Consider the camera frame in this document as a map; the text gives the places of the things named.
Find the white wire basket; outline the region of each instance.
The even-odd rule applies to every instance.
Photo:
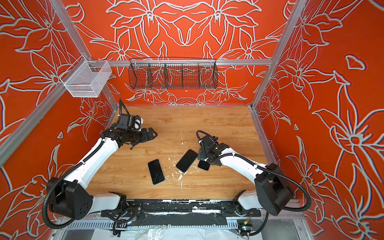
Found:
[[[101,68],[92,68],[87,61],[81,61],[79,68],[63,82],[73,97],[97,98],[112,74],[108,61]]]

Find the wooden table surface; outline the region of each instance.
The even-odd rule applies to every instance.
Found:
[[[255,185],[226,166],[197,168],[198,160],[186,173],[176,163],[188,149],[199,151],[196,131],[203,130],[218,141],[256,162],[267,164],[249,109],[236,107],[128,106],[130,114],[144,119],[158,137],[118,149],[99,169],[87,188],[90,194],[121,192],[131,199],[232,199]],[[153,185],[147,163],[159,159],[166,180]]]

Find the smartphone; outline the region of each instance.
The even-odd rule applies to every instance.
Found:
[[[201,168],[205,171],[208,171],[210,166],[211,166],[211,164],[209,164],[208,162],[203,161],[203,160],[200,160],[199,164],[197,165],[198,168]]]
[[[153,185],[163,182],[166,178],[164,177],[163,170],[161,169],[160,161],[155,159],[148,163],[149,173],[152,178]]]
[[[180,161],[176,164],[177,169],[182,172],[186,172],[188,168],[192,165],[194,160],[197,158],[197,152],[189,149],[184,156],[180,159]]]

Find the wire basket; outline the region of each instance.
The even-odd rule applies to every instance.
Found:
[[[87,61],[81,61],[76,71],[63,82],[73,97],[97,98],[112,74],[108,61],[101,68],[91,68]]]
[[[129,86],[133,89],[215,89],[215,59],[131,58]]]

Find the plastic sheet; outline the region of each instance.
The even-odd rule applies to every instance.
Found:
[[[240,240],[241,238],[229,230],[201,228],[152,228],[147,230],[124,231],[120,238],[113,236],[112,231],[95,229],[91,240]],[[250,240],[263,240],[261,234],[250,237]]]

